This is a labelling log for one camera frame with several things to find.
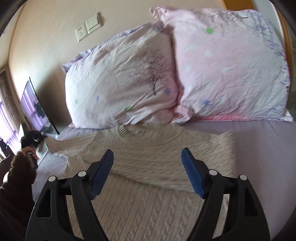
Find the brown fuzzy sleeve forearm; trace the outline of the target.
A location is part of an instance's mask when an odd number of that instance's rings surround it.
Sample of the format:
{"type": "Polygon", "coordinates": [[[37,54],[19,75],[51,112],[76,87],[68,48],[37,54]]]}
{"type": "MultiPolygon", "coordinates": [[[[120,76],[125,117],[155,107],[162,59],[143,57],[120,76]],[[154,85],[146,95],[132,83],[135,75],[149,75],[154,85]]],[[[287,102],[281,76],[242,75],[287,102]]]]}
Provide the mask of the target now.
{"type": "Polygon", "coordinates": [[[26,231],[35,202],[32,184],[36,172],[31,170],[26,155],[18,152],[1,185],[1,240],[25,240],[26,231]]]}

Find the person's left hand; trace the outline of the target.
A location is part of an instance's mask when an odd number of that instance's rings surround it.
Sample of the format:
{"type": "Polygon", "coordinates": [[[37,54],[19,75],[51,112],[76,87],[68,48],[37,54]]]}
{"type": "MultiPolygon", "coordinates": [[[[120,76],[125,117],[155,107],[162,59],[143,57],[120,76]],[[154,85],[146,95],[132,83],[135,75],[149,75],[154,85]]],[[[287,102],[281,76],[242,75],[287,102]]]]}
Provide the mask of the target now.
{"type": "Polygon", "coordinates": [[[35,161],[39,160],[39,157],[36,154],[36,149],[32,147],[25,147],[21,149],[21,152],[27,157],[31,156],[35,161]]]}

